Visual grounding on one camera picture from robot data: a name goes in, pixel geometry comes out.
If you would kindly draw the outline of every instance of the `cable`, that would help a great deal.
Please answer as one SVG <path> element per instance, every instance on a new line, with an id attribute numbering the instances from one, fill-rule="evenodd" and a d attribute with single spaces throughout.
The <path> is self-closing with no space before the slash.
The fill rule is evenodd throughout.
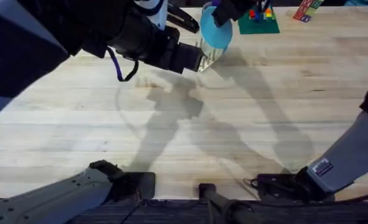
<path id="1" fill-rule="evenodd" d="M 116 72 L 117 72 L 117 79 L 121 82 L 128 82 L 138 71 L 138 67 L 139 67 L 138 59 L 125 57 L 127 59 L 134 61 L 134 68 L 132 71 L 130 71 L 130 73 L 126 76 L 126 78 L 123 78 L 123 74 L 121 73 L 120 65 L 119 65 L 119 62 L 117 61 L 115 53 L 110 47 L 107 47 L 106 50 L 108 51 L 111 60 L 115 64 Z"/>
<path id="2" fill-rule="evenodd" d="M 116 55 L 110 47 L 107 47 L 106 50 L 108 51 L 111 60 L 115 64 L 115 68 L 117 72 L 117 79 L 119 79 L 120 81 L 120 79 L 123 79 L 123 74 L 121 73 L 120 65 L 119 65 L 119 62 L 117 61 Z"/>
<path id="3" fill-rule="evenodd" d="M 250 187 L 257 189 L 257 186 L 254 184 L 254 182 L 257 181 L 257 179 L 244 179 L 243 182 Z M 323 207 L 323 206 L 333 206 L 333 205 L 349 205 L 353 203 L 361 203 L 363 201 L 368 200 L 368 194 L 363 195 L 356 198 L 351 198 L 347 200 L 341 200 L 337 202 L 319 202 L 319 203 L 311 203 L 311 204 L 302 204 L 302 205 L 274 205 L 259 201 L 249 201 L 249 203 L 265 206 L 265 207 L 273 207 L 273 208 L 303 208 L 303 207 Z"/>
<path id="4" fill-rule="evenodd" d="M 127 219 L 132 216 L 134 214 L 135 211 L 137 211 L 137 209 L 141 208 L 142 206 L 142 202 L 140 202 L 139 204 L 137 204 L 137 206 L 135 206 L 120 222 L 120 224 L 124 224 Z"/>

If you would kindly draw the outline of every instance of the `red lego brick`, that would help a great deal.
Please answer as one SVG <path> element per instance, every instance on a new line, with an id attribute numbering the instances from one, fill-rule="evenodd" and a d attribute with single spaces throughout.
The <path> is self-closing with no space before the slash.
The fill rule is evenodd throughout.
<path id="1" fill-rule="evenodd" d="M 254 12 L 253 9 L 250 10 L 249 14 L 250 14 L 250 18 L 256 17 L 256 13 Z"/>
<path id="2" fill-rule="evenodd" d="M 310 7 L 310 5 L 314 2 L 314 0 L 303 0 L 303 2 L 301 2 L 302 6 L 306 6 L 306 7 Z"/>
<path id="3" fill-rule="evenodd" d="M 304 13 L 307 11 L 308 7 L 300 5 L 300 7 L 298 8 L 295 16 L 293 16 L 294 19 L 300 20 L 302 18 L 302 16 L 304 15 Z"/>

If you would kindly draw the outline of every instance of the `label sticker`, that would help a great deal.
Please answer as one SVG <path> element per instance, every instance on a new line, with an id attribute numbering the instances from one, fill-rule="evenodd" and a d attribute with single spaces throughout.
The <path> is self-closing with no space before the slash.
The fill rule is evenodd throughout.
<path id="1" fill-rule="evenodd" d="M 323 158 L 313 167 L 313 171 L 316 175 L 318 175 L 318 177 L 322 177 L 332 168 L 333 164 L 329 162 L 326 158 Z"/>

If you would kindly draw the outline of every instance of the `wood grain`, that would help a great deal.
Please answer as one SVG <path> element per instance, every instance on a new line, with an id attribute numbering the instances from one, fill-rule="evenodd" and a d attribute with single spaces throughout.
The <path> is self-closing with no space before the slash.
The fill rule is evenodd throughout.
<path id="1" fill-rule="evenodd" d="M 239 35 L 235 25 L 228 52 L 204 73 L 141 64 L 119 83 L 111 60 L 80 53 L 62 64 L 0 113 L 0 197 L 106 159 L 155 172 L 157 198 L 196 198 L 197 184 L 213 182 L 254 199 L 243 178 L 319 157 L 368 90 L 368 7 L 321 7 L 307 24 L 291 18 L 295 7 L 275 10 L 280 34 Z M 185 43 L 198 38 L 181 31 Z M 338 198 L 366 193 L 368 175 Z"/>

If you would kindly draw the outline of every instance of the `black cable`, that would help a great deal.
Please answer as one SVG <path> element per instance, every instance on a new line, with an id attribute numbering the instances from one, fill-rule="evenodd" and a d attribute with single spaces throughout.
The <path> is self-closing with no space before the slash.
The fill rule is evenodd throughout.
<path id="1" fill-rule="evenodd" d="M 251 188 L 257 189 L 257 186 L 254 184 L 254 182 L 257 181 L 256 179 L 244 179 L 243 182 L 247 185 L 249 185 Z M 333 205 L 349 205 L 353 203 L 361 203 L 363 201 L 368 200 L 368 194 L 363 195 L 356 198 L 350 198 L 347 200 L 341 200 L 336 202 L 319 202 L 319 203 L 310 203 L 310 204 L 301 204 L 301 205 L 274 205 L 259 201 L 249 201 L 249 203 L 254 203 L 257 205 L 265 206 L 265 207 L 274 207 L 274 208 L 302 208 L 302 207 L 323 207 L 323 206 L 333 206 Z"/>
<path id="2" fill-rule="evenodd" d="M 139 204 L 137 204 L 137 206 L 135 206 L 120 222 L 120 224 L 124 224 L 127 219 L 132 216 L 134 214 L 135 211 L 137 211 L 137 209 L 141 208 L 142 206 L 142 202 L 140 202 Z"/>

